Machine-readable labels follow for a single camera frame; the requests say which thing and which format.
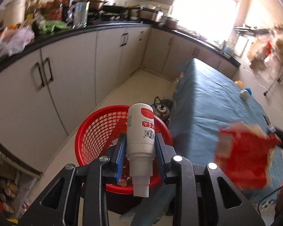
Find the white red spray bottle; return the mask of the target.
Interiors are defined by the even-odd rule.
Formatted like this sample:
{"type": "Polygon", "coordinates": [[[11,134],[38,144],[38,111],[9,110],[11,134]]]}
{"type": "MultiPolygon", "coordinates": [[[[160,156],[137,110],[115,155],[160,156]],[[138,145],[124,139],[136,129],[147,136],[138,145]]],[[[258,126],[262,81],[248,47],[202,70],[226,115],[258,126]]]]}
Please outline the white red spray bottle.
{"type": "Polygon", "coordinates": [[[147,198],[155,158],[154,114],[148,104],[138,103],[129,107],[126,136],[133,195],[147,198]]]}

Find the red plastic mesh basket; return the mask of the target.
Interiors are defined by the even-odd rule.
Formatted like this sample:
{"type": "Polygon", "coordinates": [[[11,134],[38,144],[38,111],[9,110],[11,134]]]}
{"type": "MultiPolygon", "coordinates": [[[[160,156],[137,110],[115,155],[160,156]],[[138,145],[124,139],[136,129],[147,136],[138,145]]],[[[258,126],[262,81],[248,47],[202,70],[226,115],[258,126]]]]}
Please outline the red plastic mesh basket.
{"type": "MultiPolygon", "coordinates": [[[[89,115],[80,125],[75,137],[75,155],[80,166],[87,165],[107,153],[116,145],[121,133],[127,133],[128,105],[101,108],[89,115]]],[[[165,144],[173,146],[171,133],[165,123],[154,115],[155,132],[161,133],[165,144]]],[[[156,158],[153,161],[153,176],[149,189],[162,183],[156,158]]],[[[132,179],[129,178],[129,161],[125,158],[123,175],[118,184],[107,184],[106,190],[117,194],[133,194],[132,179]]]]}

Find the blue plastic bag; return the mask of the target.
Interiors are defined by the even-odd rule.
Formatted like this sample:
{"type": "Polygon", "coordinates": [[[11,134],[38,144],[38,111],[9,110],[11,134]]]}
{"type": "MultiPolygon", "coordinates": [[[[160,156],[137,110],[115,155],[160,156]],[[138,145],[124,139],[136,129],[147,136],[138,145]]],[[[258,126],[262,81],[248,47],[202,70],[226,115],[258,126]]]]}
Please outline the blue plastic bag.
{"type": "Polygon", "coordinates": [[[252,95],[252,91],[250,88],[245,88],[245,90],[249,93],[249,95],[252,95]]]}

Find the blue tablecloth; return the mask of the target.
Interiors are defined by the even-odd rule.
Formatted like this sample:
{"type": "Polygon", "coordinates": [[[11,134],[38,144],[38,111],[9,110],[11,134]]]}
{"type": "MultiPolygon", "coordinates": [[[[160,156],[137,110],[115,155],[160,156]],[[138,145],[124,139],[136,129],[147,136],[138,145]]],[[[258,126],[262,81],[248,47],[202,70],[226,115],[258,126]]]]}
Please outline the blue tablecloth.
{"type": "MultiPolygon", "coordinates": [[[[270,133],[263,108],[250,96],[240,98],[242,89],[227,76],[200,60],[192,59],[181,72],[174,93],[169,130],[174,149],[191,163],[206,166],[214,162],[218,133],[222,127],[243,122],[257,124],[270,133]]],[[[247,199],[259,205],[275,202],[283,181],[283,159],[277,146],[269,169],[271,184],[263,189],[241,190],[247,199]]]]}

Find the steel kettle on floor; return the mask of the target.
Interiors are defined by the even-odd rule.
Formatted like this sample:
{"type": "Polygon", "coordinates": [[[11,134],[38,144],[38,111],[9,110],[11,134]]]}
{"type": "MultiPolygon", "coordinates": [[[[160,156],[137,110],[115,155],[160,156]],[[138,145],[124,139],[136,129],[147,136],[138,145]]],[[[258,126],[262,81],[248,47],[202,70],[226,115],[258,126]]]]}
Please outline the steel kettle on floor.
{"type": "Polygon", "coordinates": [[[170,118],[173,101],[168,98],[160,99],[155,97],[154,103],[151,105],[153,113],[161,119],[165,124],[170,118]]]}

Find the green cloth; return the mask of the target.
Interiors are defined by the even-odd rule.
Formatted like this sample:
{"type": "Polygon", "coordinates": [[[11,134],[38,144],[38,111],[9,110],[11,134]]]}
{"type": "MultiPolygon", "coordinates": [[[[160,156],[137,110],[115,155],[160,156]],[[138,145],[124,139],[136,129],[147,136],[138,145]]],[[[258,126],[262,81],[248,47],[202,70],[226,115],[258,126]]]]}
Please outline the green cloth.
{"type": "Polygon", "coordinates": [[[69,29],[70,27],[67,25],[66,22],[63,21],[45,21],[43,24],[39,25],[39,34],[45,35],[48,33],[53,33],[54,30],[65,30],[69,29]]]}

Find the steel kettle on counter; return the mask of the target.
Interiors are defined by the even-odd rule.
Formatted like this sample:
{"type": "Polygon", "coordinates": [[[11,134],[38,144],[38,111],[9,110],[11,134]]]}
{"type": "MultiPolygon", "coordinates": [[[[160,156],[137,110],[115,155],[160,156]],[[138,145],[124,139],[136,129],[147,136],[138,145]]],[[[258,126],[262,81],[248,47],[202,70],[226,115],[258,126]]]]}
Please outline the steel kettle on counter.
{"type": "Polygon", "coordinates": [[[74,29],[85,27],[87,24],[89,2],[77,2],[71,6],[72,24],[74,29]]]}

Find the counter plastic bags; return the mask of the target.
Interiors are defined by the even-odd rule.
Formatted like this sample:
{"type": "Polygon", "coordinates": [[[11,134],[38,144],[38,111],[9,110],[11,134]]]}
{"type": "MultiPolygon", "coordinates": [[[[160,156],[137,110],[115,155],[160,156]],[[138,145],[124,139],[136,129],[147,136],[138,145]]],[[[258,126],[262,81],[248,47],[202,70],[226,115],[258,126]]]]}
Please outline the counter plastic bags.
{"type": "Polygon", "coordinates": [[[31,27],[21,27],[13,30],[6,28],[0,34],[0,58],[23,52],[34,38],[35,34],[31,27]]]}

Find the brown pot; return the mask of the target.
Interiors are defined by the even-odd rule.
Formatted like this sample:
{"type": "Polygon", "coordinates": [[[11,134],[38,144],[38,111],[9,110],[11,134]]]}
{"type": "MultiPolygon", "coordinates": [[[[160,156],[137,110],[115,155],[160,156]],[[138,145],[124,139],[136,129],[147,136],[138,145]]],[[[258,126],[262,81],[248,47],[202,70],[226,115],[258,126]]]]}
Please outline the brown pot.
{"type": "Polygon", "coordinates": [[[177,29],[177,24],[178,20],[172,18],[172,17],[167,17],[165,19],[165,27],[170,30],[176,30],[177,29]]]}

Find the black frying pan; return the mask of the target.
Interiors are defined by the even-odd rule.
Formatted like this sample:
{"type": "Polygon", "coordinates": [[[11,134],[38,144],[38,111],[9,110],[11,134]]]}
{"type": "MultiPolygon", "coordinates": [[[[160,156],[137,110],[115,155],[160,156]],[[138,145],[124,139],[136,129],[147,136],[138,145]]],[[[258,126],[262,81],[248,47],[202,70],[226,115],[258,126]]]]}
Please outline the black frying pan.
{"type": "Polygon", "coordinates": [[[128,8],[117,5],[103,5],[102,10],[107,13],[124,14],[128,8]]]}

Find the red label sauce bottle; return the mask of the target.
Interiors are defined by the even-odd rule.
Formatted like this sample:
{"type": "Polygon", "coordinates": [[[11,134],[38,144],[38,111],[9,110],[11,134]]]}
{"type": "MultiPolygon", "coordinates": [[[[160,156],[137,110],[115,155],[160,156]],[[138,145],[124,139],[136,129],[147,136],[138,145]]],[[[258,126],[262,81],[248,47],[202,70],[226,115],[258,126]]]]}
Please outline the red label sauce bottle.
{"type": "Polygon", "coordinates": [[[47,10],[48,21],[61,21],[62,20],[62,0],[54,0],[47,10]]]}

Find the silver rice cooker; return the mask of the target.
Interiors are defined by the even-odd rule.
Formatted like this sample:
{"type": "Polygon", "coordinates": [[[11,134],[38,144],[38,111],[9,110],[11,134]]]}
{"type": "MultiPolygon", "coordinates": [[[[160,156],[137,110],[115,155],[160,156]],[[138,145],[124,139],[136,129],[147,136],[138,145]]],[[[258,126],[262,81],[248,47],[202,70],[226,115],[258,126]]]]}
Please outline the silver rice cooker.
{"type": "Polygon", "coordinates": [[[159,22],[161,17],[164,15],[162,11],[149,9],[145,7],[141,7],[137,13],[139,19],[144,21],[153,21],[153,22],[159,22]]]}

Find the lidded steel wok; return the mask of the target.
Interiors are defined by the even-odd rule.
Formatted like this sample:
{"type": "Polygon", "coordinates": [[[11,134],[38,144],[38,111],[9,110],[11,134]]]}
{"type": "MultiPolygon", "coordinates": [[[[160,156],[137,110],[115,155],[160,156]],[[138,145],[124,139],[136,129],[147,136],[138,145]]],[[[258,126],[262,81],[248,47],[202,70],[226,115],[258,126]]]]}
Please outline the lidded steel wok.
{"type": "Polygon", "coordinates": [[[88,12],[100,12],[107,0],[73,0],[74,3],[89,2],[88,12]]]}

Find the dark sauce bottle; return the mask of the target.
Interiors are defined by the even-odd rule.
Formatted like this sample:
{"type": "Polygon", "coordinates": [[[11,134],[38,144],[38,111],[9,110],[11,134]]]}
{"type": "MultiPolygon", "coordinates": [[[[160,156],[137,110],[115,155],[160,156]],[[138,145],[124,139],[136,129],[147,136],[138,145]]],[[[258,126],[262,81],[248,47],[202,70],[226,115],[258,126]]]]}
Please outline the dark sauce bottle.
{"type": "Polygon", "coordinates": [[[62,0],[62,21],[68,23],[70,21],[69,10],[72,6],[72,0],[62,0]]]}

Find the white rice cooker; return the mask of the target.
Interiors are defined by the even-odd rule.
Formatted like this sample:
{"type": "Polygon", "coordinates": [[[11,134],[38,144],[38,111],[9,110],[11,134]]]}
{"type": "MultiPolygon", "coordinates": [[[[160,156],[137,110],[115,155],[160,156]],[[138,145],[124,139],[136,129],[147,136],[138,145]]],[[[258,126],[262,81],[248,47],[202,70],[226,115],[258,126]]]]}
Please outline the white rice cooker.
{"type": "Polygon", "coordinates": [[[3,27],[21,24],[25,20],[26,0],[11,0],[0,9],[0,23],[3,27]]]}

